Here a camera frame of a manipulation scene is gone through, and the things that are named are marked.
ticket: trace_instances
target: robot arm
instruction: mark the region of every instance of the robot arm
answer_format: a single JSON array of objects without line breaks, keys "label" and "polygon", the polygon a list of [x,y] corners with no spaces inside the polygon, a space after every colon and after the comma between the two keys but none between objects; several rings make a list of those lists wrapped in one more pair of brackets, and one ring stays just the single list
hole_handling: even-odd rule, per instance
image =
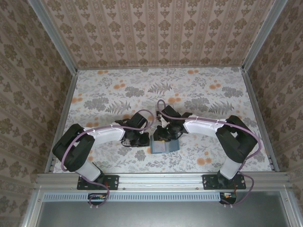
[{"label": "robot arm", "polygon": [[[136,113],[131,119],[115,121],[110,127],[102,127],[99,130],[96,129],[84,134],[71,147],[64,161],[64,166],[68,171],[76,172],[90,181],[102,183],[104,178],[103,172],[87,160],[93,144],[128,140],[131,147],[149,146],[150,141],[147,132],[141,133],[140,131],[123,128],[123,126],[125,126],[140,129],[145,123],[147,123],[147,120],[139,113]],[[87,131],[88,129],[89,128],[82,128],[78,124],[73,124],[56,143],[53,148],[53,154],[62,161],[63,156],[72,141],[80,133]]]},{"label": "robot arm", "polygon": [[[162,112],[168,116],[177,118],[188,118],[191,116],[191,113],[184,113],[181,116],[169,105]],[[225,163],[217,174],[219,184],[222,187],[231,182],[248,154],[257,144],[255,138],[248,133],[222,123],[190,119],[172,120],[164,116],[161,116],[161,118],[163,118],[161,121],[164,120],[167,123],[164,124],[166,125],[165,127],[157,127],[153,136],[155,140],[175,140],[178,138],[179,133],[199,133],[218,138],[227,155]],[[238,125],[249,130],[237,116],[232,115],[228,119],[220,121]]]}]

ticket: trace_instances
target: aluminum frame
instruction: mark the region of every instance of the aluminum frame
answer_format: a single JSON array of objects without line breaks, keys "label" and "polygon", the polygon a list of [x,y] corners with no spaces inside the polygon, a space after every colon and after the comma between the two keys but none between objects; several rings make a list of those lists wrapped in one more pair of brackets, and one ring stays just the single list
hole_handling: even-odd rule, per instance
[{"label": "aluminum frame", "polygon": [[[282,172],[244,172],[255,180],[254,192],[281,193],[285,201],[284,207],[292,227],[300,226],[302,217],[295,212],[293,201],[287,190],[291,189],[287,173]],[[202,175],[215,174],[206,173],[171,173],[171,174],[117,174],[120,176],[118,192],[228,192],[228,190],[204,190]],[[30,201],[22,227],[35,227],[43,204],[44,194],[47,192],[68,192],[69,194],[88,192],[78,191],[77,174],[39,174],[37,176],[34,193]],[[251,180],[245,177],[246,190],[251,186]]]},{"label": "aluminum frame", "polygon": [[267,17],[264,20],[264,23],[260,28],[260,31],[257,34],[257,37],[255,38],[253,44],[251,45],[250,50],[246,55],[246,58],[244,59],[242,65],[244,66],[245,70],[248,70],[251,67],[257,54],[261,50],[262,45],[266,41],[271,29],[275,25],[276,20],[278,20],[278,17],[280,16],[282,10],[284,9],[286,3],[287,0],[277,0],[273,3],[273,6],[271,7]]},{"label": "aluminum frame", "polygon": [[44,29],[47,31],[49,37],[51,38],[53,44],[61,55],[66,67],[69,69],[71,74],[74,76],[77,72],[76,63],[73,60],[70,52],[68,50],[68,46],[64,45],[63,40],[61,39],[59,32],[56,30],[55,26],[49,15],[47,14],[47,10],[44,8],[42,2],[40,0],[28,0],[29,4],[35,11],[38,16],[40,22],[42,23]]},{"label": "aluminum frame", "polygon": [[[292,227],[302,225],[302,216],[291,192],[291,184],[289,183],[287,173],[278,172],[279,168],[269,142],[269,138],[262,120],[260,110],[256,97],[253,93],[253,88],[250,83],[248,74],[242,70],[243,79],[247,87],[247,91],[252,103],[254,113],[258,122],[261,136],[265,148],[270,153],[270,160],[274,166],[274,171],[266,172],[244,172],[255,180],[254,192],[272,192],[278,191],[283,199],[283,206],[285,208],[287,218]],[[71,81],[68,91],[67,99],[64,104],[62,116],[60,118],[59,127],[57,129],[53,145],[58,138],[63,134],[65,122],[68,116],[68,111],[71,104],[73,92],[76,87],[77,75]],[[79,193],[77,190],[78,175],[77,174],[50,174],[49,171],[55,164],[55,158],[52,153],[49,156],[45,174],[39,174],[34,186],[34,192],[30,200],[25,219],[22,227],[35,227],[40,215],[40,210],[43,204],[43,197],[46,192],[68,192]],[[115,174],[120,176],[119,192],[221,192],[222,190],[204,190],[202,184],[202,175],[216,174],[216,173],[171,173],[171,174]],[[251,180],[245,178],[248,191],[251,186]]]}]

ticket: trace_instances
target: cable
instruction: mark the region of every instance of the cable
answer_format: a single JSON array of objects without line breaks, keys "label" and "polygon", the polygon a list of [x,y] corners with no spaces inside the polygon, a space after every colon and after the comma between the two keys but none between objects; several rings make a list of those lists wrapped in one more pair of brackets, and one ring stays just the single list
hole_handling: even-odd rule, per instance
[{"label": "cable", "polygon": [[181,133],[177,138],[176,140],[180,139],[180,137],[183,135],[183,133]]},{"label": "cable", "polygon": [[170,118],[170,119],[173,119],[173,120],[195,120],[195,121],[196,121],[196,120],[201,120],[201,121],[206,121],[206,122],[225,124],[225,125],[228,125],[228,126],[230,126],[230,127],[234,127],[234,128],[240,129],[240,130],[242,130],[242,131],[248,133],[249,135],[251,135],[251,136],[258,142],[258,149],[257,149],[257,151],[254,152],[253,154],[247,156],[246,159],[244,160],[244,162],[242,163],[242,165],[241,165],[240,168],[239,168],[239,173],[242,174],[243,176],[245,176],[245,177],[251,179],[251,181],[252,181],[251,187],[250,187],[249,191],[246,193],[246,195],[243,197],[243,199],[241,199],[239,202],[234,203],[233,206],[242,203],[242,202],[249,196],[249,194],[251,193],[251,191],[252,191],[252,189],[253,189],[253,187],[254,187],[255,182],[254,182],[254,179],[253,179],[251,176],[248,176],[248,175],[246,175],[246,174],[243,174],[242,172],[240,172],[240,170],[241,170],[241,169],[243,168],[243,166],[245,165],[245,162],[247,161],[247,159],[249,159],[249,158],[251,158],[251,157],[254,157],[255,155],[257,155],[257,154],[261,151],[262,144],[261,144],[260,138],[259,138],[256,134],[252,133],[250,130],[247,130],[247,129],[241,127],[241,126],[238,126],[238,125],[235,125],[235,124],[230,124],[230,123],[227,123],[227,122],[224,122],[224,121],[219,121],[219,120],[209,119],[209,118],[203,118],[203,117],[197,117],[197,118],[195,118],[195,117],[182,118],[182,117],[181,117],[181,118],[178,118],[178,117],[171,117],[171,116],[168,116],[168,115],[164,114],[164,113],[160,110],[160,107],[159,107],[159,103],[160,103],[160,102],[164,103],[164,106],[166,106],[165,101],[164,101],[163,99],[159,99],[158,102],[157,102],[158,111],[160,112],[160,114],[162,114],[163,116],[165,116],[165,117],[167,117],[167,118]]},{"label": "cable", "polygon": [[90,181],[89,179],[87,179],[87,178],[84,177],[84,176],[81,176],[81,177],[82,177],[85,181],[87,181],[88,183],[95,184],[95,185],[99,185],[99,186],[101,186],[101,187],[103,187],[103,188],[106,189],[107,195],[106,195],[105,199],[104,199],[99,205],[93,205],[93,204],[91,204],[91,199],[92,199],[94,196],[91,196],[91,197],[89,198],[90,207],[96,207],[96,208],[98,208],[98,207],[102,206],[102,205],[108,200],[108,197],[109,197],[109,188],[108,188],[107,186],[105,186],[104,184]]},{"label": "cable", "polygon": [[124,145],[123,143],[125,142],[125,140],[122,140],[121,141],[121,145],[123,146],[123,147],[126,147],[126,148],[130,148],[132,145]]},{"label": "cable", "polygon": [[[138,128],[132,128],[132,127],[128,127],[128,126],[121,126],[121,125],[108,125],[108,126],[101,126],[101,127],[89,129],[89,130],[87,130],[87,131],[84,131],[84,132],[80,133],[80,134],[79,134],[79,135],[70,143],[70,145],[69,145],[68,148],[66,149],[66,151],[65,151],[65,153],[64,153],[64,155],[63,155],[63,157],[62,157],[62,160],[61,160],[61,169],[62,169],[64,172],[67,171],[67,169],[65,169],[65,167],[64,167],[65,159],[66,159],[68,153],[70,152],[72,146],[74,145],[74,143],[75,143],[78,139],[80,139],[81,136],[83,136],[83,135],[86,134],[86,133],[89,133],[89,132],[92,132],[92,131],[101,130],[101,129],[108,129],[108,128],[132,129],[132,130],[138,130],[138,131],[143,131],[143,130],[148,130],[148,129],[150,129],[150,128],[152,127],[152,125],[154,124],[155,117],[154,117],[154,115],[152,114],[151,111],[146,110],[146,109],[139,110],[138,113],[139,113],[139,112],[142,112],[142,111],[146,111],[146,112],[148,112],[148,113],[152,116],[152,122],[151,122],[151,124],[150,124],[150,125],[147,125],[145,128],[138,129]],[[108,197],[109,197],[109,189],[108,189],[108,187],[106,187],[105,185],[103,185],[103,184],[101,184],[101,183],[97,183],[97,182],[90,181],[89,179],[87,179],[87,178],[84,177],[84,176],[82,176],[82,178],[83,178],[85,181],[87,181],[88,183],[102,186],[102,187],[104,187],[104,188],[107,190],[107,196],[106,196],[106,198],[104,199],[103,202],[101,202],[101,203],[99,204],[99,206],[103,205],[103,204],[106,202],[106,200],[108,199]]]},{"label": "cable", "polygon": [[210,119],[210,118],[204,118],[204,117],[171,117],[171,116],[168,116],[166,114],[164,114],[161,110],[160,110],[160,107],[159,107],[159,102],[163,102],[165,104],[165,101],[163,99],[159,99],[158,102],[157,102],[157,108],[158,108],[158,111],[160,112],[160,114],[162,114],[163,116],[167,117],[167,118],[170,118],[170,119],[173,119],[173,120],[201,120],[201,121],[206,121],[206,122],[212,122],[212,123],[219,123],[219,124],[225,124],[225,125],[228,125],[230,127],[234,127],[234,128],[237,128],[237,129],[240,129],[246,133],[248,133],[249,135],[251,135],[257,142],[258,142],[258,150],[249,155],[245,160],[255,156],[256,154],[258,154],[260,151],[261,151],[261,148],[262,148],[262,144],[261,144],[261,140],[258,136],[256,136],[256,134],[252,133],[250,130],[247,130],[241,126],[238,126],[236,124],[230,124],[230,123],[227,123],[227,122],[224,122],[224,121],[219,121],[219,120],[216,120],[216,119]]},{"label": "cable", "polygon": [[243,176],[251,179],[251,187],[248,190],[248,192],[246,193],[246,195],[239,202],[236,202],[234,204],[230,204],[228,201],[221,199],[223,202],[225,202],[226,204],[229,204],[231,207],[241,204],[249,196],[249,194],[251,193],[251,191],[252,191],[252,189],[253,189],[253,187],[255,185],[255,181],[254,181],[254,179],[251,176],[248,176],[248,175],[246,175],[246,174],[244,174],[244,173],[242,173],[240,171],[239,171],[239,173],[242,174]]},{"label": "cable", "polygon": [[101,126],[101,127],[97,127],[97,128],[92,128],[92,129],[89,129],[89,130],[86,130],[82,133],[80,133],[71,143],[70,145],[68,146],[68,148],[66,149],[63,157],[62,157],[62,160],[61,160],[61,169],[66,172],[67,169],[64,167],[64,162],[65,162],[65,159],[68,155],[68,152],[70,152],[70,149],[72,148],[72,146],[74,145],[74,143],[81,138],[81,136],[83,136],[84,134],[86,133],[89,133],[89,132],[92,132],[92,131],[98,131],[98,130],[101,130],[101,129],[109,129],[109,128],[117,128],[117,129],[132,129],[132,130],[137,130],[137,131],[143,131],[143,130],[148,130],[152,127],[152,125],[154,124],[154,121],[155,121],[155,117],[154,115],[152,114],[151,111],[149,110],[145,110],[145,109],[142,109],[142,110],[139,110],[139,112],[142,112],[142,111],[146,111],[148,112],[151,116],[152,116],[152,122],[151,124],[147,125],[145,128],[141,128],[141,129],[138,129],[138,128],[132,128],[132,127],[128,127],[128,126],[121,126],[121,125],[107,125],[107,126]]},{"label": "cable", "polygon": [[236,183],[234,183],[234,185],[235,185],[235,190],[233,191],[233,193],[235,193],[236,196],[237,196],[237,186],[236,186]]}]

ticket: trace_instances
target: table surface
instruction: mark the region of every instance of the table surface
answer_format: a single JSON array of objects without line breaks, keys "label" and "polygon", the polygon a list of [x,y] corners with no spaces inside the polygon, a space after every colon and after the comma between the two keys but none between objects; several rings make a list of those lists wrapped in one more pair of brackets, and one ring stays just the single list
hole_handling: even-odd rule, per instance
[{"label": "table surface", "polygon": [[[109,125],[140,109],[155,113],[159,99],[181,114],[214,119],[237,115],[260,137],[239,67],[79,71],[65,130],[74,123],[82,127]],[[143,115],[151,120],[148,113]],[[200,134],[184,134],[180,150],[169,154],[151,154],[148,147],[126,148],[113,141],[94,145],[88,157],[105,173],[217,172],[225,159],[218,139]],[[243,171],[271,171],[263,145]],[[53,172],[62,173],[59,160]]]}]

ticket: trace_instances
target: floral mat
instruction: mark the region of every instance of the floral mat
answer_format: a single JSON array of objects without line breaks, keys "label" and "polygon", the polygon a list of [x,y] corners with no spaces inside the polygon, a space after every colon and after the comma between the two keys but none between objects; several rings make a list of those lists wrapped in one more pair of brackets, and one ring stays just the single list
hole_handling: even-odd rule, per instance
[{"label": "floral mat", "polygon": [[[74,123],[109,125],[143,108],[155,113],[159,99],[181,114],[192,112],[214,119],[237,115],[260,136],[239,67],[79,71],[65,130]],[[143,115],[151,120],[148,113]],[[94,145],[88,159],[105,173],[217,172],[226,154],[217,138],[184,134],[176,152],[151,154],[148,147],[127,148],[113,141]],[[264,147],[246,162],[243,171],[271,171]],[[53,172],[62,172],[59,160]]]}]

